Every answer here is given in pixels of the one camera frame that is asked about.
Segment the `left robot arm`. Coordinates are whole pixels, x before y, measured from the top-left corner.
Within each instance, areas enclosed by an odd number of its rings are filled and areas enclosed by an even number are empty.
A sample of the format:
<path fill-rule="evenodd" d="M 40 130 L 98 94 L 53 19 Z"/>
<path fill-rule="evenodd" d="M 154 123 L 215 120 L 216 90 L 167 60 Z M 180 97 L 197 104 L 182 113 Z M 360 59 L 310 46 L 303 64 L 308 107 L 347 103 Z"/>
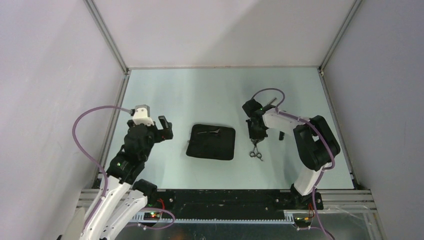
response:
<path fill-rule="evenodd" d="M 123 145 L 111 160 L 104 183 L 89 210 L 78 210 L 60 240 L 114 240 L 142 208 L 158 202 L 157 186 L 137 180 L 144 170 L 154 144 L 173 138 L 172 123 L 165 116 L 158 120 L 162 129 L 148 116 L 133 116 Z"/>

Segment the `black zip tool case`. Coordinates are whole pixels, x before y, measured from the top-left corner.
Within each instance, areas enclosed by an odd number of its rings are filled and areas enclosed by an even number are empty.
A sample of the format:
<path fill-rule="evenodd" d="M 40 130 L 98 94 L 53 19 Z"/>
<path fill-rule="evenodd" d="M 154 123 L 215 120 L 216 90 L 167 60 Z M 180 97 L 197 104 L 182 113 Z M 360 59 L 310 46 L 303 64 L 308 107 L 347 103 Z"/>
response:
<path fill-rule="evenodd" d="M 220 129 L 219 134 L 197 134 Z M 236 130 L 232 127 L 194 124 L 186 150 L 188 157 L 231 161 L 235 154 Z"/>

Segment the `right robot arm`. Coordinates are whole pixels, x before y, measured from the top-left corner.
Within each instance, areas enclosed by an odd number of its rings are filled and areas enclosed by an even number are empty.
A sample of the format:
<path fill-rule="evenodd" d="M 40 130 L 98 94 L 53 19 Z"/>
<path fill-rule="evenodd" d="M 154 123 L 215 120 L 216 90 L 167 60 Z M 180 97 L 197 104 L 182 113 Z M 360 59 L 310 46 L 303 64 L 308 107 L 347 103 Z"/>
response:
<path fill-rule="evenodd" d="M 269 129 L 278 130 L 280 140 L 285 135 L 294 138 L 303 167 L 290 187 L 290 201 L 297 209 L 315 203 L 318 183 L 324 172 L 335 167 L 335 157 L 341 151 L 326 119 L 321 115 L 312 118 L 295 116 L 279 111 L 272 103 L 263 106 L 253 98 L 246 101 L 242 109 L 248 117 L 248 135 L 254 145 L 250 157 L 261 159 L 257 145 L 268 137 Z"/>

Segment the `silver cutting scissors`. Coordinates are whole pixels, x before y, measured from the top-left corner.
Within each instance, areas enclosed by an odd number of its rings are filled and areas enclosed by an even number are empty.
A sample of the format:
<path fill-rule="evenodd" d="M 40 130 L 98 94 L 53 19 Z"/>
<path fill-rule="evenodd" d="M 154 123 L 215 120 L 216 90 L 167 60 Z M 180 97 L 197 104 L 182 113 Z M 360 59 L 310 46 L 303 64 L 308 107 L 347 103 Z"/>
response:
<path fill-rule="evenodd" d="M 260 143 L 263 139 L 251 139 L 251 143 L 253 144 L 253 149 L 249 152 L 249 156 L 251 158 L 257 158 L 261 162 L 264 160 L 262 159 L 262 154 L 258 149 L 258 143 Z"/>

